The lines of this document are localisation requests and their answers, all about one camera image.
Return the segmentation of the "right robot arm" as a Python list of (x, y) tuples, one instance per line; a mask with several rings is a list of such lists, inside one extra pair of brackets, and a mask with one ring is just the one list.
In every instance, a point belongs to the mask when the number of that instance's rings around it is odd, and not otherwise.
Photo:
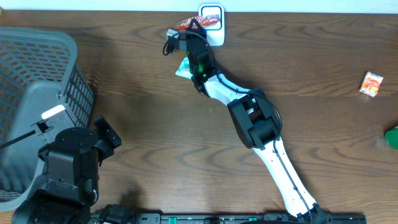
[(241, 142), (262, 160), (277, 185), (289, 214), (305, 223), (326, 223), (325, 212), (304, 187), (282, 140), (282, 118), (259, 89), (244, 89), (216, 67), (206, 31), (192, 18), (182, 32), (186, 41), (191, 80), (198, 92), (225, 104)]

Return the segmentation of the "red chocolate bar wrapper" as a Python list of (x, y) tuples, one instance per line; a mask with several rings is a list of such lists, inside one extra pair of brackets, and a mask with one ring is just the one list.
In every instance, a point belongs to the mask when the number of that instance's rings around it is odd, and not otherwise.
[(194, 16), (180, 21), (172, 29), (176, 31), (188, 30), (193, 20), (196, 20), (199, 25), (206, 30), (219, 30), (221, 29), (221, 19), (218, 15), (209, 16)]

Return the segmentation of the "orange snack sachet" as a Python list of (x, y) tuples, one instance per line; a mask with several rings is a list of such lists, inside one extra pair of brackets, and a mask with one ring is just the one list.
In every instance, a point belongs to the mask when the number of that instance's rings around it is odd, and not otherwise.
[(375, 97), (378, 94), (379, 87), (383, 81), (383, 77), (371, 72), (367, 72), (359, 88), (359, 92), (368, 96)]

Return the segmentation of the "teal snack packet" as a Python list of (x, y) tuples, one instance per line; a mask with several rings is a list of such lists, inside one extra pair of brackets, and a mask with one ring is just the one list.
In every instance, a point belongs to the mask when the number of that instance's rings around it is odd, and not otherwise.
[(182, 78), (187, 78), (187, 79), (191, 79), (192, 78), (192, 73), (190, 72), (190, 64), (189, 64), (189, 59), (188, 57), (185, 57), (179, 68), (177, 69), (177, 71), (175, 72), (175, 74), (179, 77)]

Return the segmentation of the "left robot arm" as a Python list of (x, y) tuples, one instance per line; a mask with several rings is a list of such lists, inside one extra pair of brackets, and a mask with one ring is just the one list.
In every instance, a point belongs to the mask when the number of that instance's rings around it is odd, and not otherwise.
[(27, 199), (15, 210), (16, 224), (135, 223), (133, 212), (109, 204), (96, 213), (102, 162), (114, 155), (121, 138), (103, 116), (94, 128), (68, 128), (38, 151), (44, 172), (35, 178)]

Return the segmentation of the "green lid jar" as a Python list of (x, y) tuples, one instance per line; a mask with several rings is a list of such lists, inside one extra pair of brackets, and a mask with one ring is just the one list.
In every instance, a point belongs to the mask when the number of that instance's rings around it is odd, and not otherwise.
[(398, 126), (391, 128), (385, 133), (385, 140), (394, 149), (398, 149)]

